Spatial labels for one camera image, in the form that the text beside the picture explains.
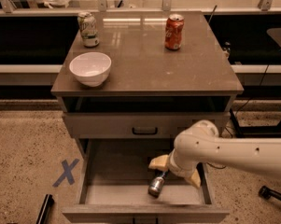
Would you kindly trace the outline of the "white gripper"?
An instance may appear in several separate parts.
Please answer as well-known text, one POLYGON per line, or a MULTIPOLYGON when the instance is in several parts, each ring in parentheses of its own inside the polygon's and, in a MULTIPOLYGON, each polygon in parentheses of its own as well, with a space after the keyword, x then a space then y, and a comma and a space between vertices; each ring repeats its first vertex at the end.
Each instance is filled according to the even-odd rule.
POLYGON ((174 175, 185 178, 189 184, 198 189, 201 186, 201 178, 196 169, 197 164, 197 161, 185 158, 183 155, 178 154, 176 150, 173 150, 169 156, 160 155, 152 159, 148 168, 162 172, 166 172, 169 168, 174 175))

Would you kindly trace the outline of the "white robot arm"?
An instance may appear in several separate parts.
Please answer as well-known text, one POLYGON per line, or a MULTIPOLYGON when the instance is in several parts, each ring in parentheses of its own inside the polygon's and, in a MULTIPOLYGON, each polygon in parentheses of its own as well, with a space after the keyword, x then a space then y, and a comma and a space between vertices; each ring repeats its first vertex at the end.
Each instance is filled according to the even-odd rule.
POLYGON ((213 162, 281 181, 281 138, 222 138, 213 122, 200 120, 175 138, 170 154, 152 159, 148 167, 169 171, 199 188, 200 162, 213 162))

